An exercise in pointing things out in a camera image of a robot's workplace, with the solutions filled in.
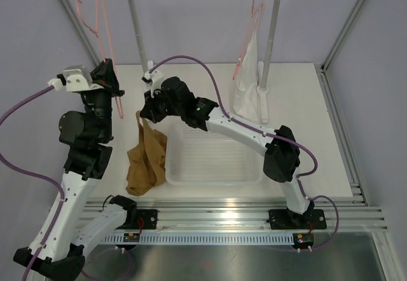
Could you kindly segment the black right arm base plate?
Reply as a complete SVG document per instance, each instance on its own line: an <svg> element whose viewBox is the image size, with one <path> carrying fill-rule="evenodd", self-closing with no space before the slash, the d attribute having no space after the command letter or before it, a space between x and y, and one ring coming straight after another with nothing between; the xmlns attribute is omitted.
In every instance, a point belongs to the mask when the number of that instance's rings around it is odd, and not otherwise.
<svg viewBox="0 0 407 281"><path fill-rule="evenodd" d="M326 230L324 211L313 209L305 214L297 214L288 209L271 209L268 222L272 230Z"/></svg>

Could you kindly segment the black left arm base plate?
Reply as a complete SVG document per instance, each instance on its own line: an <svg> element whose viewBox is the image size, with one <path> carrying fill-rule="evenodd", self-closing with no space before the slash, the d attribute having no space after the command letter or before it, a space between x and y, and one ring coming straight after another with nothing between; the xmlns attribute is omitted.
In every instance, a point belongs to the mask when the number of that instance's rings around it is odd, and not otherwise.
<svg viewBox="0 0 407 281"><path fill-rule="evenodd" d="M138 209L136 213L135 226L137 230L155 230L158 222L158 211L156 209Z"/></svg>

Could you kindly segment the tan tank top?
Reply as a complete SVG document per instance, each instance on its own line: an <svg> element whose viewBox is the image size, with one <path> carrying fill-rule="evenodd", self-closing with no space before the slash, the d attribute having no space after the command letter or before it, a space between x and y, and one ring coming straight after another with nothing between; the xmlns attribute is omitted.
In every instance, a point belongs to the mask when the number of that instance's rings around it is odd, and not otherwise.
<svg viewBox="0 0 407 281"><path fill-rule="evenodd" d="M139 142L127 152L130 166L127 173L127 193L145 195L149 190L166 183L165 160L167 136L150 127L141 112L135 114Z"/></svg>

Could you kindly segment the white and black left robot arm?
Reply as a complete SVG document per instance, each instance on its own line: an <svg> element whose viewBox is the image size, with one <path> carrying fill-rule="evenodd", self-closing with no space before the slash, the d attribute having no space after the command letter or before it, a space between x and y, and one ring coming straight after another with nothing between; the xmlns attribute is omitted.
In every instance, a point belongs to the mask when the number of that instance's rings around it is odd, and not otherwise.
<svg viewBox="0 0 407 281"><path fill-rule="evenodd" d="M87 256L108 234L136 224L137 204L125 196L114 196L83 230L75 230L113 152L108 146L113 140L112 99L125 92L120 90L110 58L92 71L82 65L64 69L35 96L61 88L78 93L85 110L68 111L59 120L59 141L69 146L62 181L56 184L59 194L37 237L18 249L13 260L50 280L75 280Z"/></svg>

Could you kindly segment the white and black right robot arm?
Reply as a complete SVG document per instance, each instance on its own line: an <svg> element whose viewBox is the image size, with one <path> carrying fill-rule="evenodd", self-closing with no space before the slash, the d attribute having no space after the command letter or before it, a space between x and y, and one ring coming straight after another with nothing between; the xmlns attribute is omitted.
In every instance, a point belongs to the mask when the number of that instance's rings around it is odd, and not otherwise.
<svg viewBox="0 0 407 281"><path fill-rule="evenodd" d="M146 84L141 117L153 123L177 116L191 128L229 137L263 157L263 173L279 183L286 199L286 220L302 228L310 223L314 202L299 183L300 152L304 149L286 126L276 130L261 128L238 116L229 115L210 99L194 96L178 77L143 76Z"/></svg>

